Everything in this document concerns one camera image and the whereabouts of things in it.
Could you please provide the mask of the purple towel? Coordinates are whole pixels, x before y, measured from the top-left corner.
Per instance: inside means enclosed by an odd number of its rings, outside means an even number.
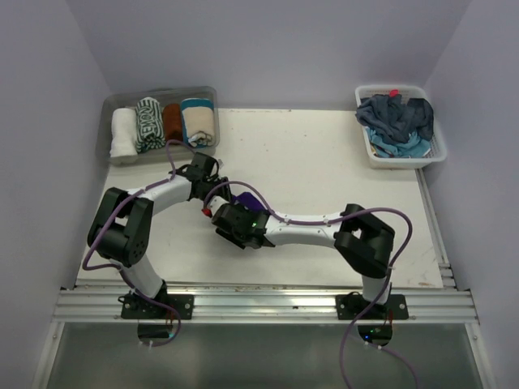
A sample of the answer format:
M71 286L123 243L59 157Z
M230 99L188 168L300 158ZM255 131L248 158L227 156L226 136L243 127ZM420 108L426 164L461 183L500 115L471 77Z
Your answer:
M233 205L239 205L252 212L263 212L267 208L251 192L245 191L239 195L232 196Z

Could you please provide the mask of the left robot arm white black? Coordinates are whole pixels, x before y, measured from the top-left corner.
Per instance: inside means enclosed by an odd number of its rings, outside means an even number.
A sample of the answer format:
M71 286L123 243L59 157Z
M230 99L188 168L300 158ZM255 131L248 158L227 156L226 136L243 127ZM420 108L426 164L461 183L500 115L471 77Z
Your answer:
M88 231L88 252L82 268L102 269L88 264L93 254L108 260L141 299L140 309L150 318L160 318L169 299L163 294L165 282L155 272L146 252L152 218L178 203L192 199L205 200L209 191L226 182L225 177L174 174L142 188L108 189L101 199Z

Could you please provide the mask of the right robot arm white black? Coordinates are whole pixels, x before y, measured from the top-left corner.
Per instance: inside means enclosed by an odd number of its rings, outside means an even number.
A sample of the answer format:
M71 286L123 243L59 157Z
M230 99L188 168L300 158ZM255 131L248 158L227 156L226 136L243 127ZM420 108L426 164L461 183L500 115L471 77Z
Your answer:
M362 277L362 311L379 318L390 308L387 271L395 232L370 213L351 217L362 210L349 204L343 212L324 216L276 218L220 198L208 206L216 232L242 249L308 245L336 250Z

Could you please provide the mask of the brown rolled towel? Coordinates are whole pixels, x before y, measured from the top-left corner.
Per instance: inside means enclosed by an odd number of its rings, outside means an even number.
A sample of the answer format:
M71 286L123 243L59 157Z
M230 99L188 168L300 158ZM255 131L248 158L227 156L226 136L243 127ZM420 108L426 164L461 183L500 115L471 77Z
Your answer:
M169 104L162 111L165 140L183 141L182 113L179 104Z

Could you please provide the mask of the green striped rolled towel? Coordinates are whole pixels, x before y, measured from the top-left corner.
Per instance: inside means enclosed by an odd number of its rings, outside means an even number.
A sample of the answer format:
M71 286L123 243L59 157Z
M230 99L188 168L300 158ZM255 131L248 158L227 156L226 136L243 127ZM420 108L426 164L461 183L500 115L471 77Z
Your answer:
M158 100L147 96L138 101L136 114L136 151L141 154L165 146L162 108Z

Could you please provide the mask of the beige teal rolled towel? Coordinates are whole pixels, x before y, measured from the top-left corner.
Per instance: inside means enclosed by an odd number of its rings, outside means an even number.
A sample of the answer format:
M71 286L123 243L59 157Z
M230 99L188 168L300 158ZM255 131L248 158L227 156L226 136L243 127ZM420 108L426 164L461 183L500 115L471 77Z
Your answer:
M181 102L180 109L184 141L193 148L213 146L216 141L213 102L188 98Z

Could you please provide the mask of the white rolled towel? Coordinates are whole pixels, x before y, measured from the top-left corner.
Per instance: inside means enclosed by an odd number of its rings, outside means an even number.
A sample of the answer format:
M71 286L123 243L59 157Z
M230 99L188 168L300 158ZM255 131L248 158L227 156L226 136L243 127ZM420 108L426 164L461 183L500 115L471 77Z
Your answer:
M133 157L137 155L135 147L137 119L133 108L114 110L111 119L111 135L111 158Z

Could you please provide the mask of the clear plastic tray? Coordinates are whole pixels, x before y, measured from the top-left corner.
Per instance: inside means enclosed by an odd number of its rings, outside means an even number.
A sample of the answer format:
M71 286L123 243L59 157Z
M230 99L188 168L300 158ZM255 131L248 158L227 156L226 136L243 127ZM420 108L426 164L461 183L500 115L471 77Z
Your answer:
M212 155L219 141L214 88L123 93L103 103L97 155L113 165L181 160Z

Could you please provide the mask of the white plastic laundry basket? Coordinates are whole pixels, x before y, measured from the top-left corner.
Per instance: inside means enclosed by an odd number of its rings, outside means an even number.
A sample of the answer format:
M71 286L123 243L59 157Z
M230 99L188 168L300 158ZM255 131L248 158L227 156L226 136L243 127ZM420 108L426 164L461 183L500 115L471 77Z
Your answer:
M397 89L402 96L405 104L409 98L423 98L429 102L427 94L418 87L409 85L364 85L355 89L355 99L357 107L365 98L375 94L388 95L393 89ZM431 142L431 151L423 158L381 158L376 156L371 150L369 139L366 134L368 127L362 126L362 136L370 160L371 167L374 169L420 169L431 163L441 162L447 157L447 147L444 141L440 125L435 120L434 115L434 134Z

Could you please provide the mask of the light blue crumpled towel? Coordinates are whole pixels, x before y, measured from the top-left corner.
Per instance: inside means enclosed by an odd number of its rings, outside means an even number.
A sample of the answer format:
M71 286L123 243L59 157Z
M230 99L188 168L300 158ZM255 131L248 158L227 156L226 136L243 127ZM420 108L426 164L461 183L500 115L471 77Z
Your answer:
M366 129L373 153L381 158L423 158L431 151L431 142L421 138L417 132L410 135L407 143L385 143L371 128Z

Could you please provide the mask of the dark grey crumpled towel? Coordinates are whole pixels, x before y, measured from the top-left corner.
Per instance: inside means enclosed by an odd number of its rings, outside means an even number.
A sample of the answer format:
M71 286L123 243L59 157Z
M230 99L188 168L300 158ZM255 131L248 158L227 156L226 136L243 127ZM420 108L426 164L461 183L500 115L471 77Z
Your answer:
M355 114L358 122L373 130L385 143L408 143L412 134L431 141L434 134L434 111L423 98L375 94L362 100Z

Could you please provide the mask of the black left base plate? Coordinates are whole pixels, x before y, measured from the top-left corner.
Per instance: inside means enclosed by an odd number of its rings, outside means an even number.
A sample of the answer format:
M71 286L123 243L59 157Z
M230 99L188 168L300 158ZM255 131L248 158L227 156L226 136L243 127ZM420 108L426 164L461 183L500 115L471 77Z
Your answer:
M191 319L194 308L194 296L190 294L157 295L154 303L151 303L134 293L127 293L118 297L118 302L122 304L123 319L152 320L174 317L171 310L159 306L158 303L175 309L180 319Z

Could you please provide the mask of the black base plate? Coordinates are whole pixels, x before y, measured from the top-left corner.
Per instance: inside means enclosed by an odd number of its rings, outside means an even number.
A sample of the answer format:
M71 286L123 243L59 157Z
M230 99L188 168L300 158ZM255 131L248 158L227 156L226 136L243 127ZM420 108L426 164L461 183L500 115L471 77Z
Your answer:
M384 304L374 304L362 317L359 314L369 306L359 293L338 294L335 296L335 307L339 320L406 320L410 317L405 296L390 295Z
M157 295L154 303L151 303L134 293L127 293L118 297L118 302L122 304L123 319L152 320L174 317L171 310L159 306L158 303L175 309L180 319L191 319L194 308L194 296L190 294Z

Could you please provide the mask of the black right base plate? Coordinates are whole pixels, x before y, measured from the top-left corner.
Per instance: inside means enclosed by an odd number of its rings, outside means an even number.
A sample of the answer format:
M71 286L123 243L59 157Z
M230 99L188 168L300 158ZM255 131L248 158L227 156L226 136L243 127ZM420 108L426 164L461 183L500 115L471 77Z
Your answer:
M362 317L359 314L369 306L359 293L338 294L335 296L335 307L339 320L406 320L410 317L405 296L390 295L384 304L374 304Z

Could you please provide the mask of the aluminium mounting rail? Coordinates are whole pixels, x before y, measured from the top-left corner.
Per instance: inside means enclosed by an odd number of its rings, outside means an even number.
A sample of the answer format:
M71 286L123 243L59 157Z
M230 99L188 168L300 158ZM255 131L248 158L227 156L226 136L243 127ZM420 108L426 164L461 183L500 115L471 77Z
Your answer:
M81 280L58 295L52 319L61 323L120 323L120 281ZM190 295L191 323L332 324L339 287L170 283L171 294ZM408 324L473 324L478 314L471 293L456 289L403 289Z

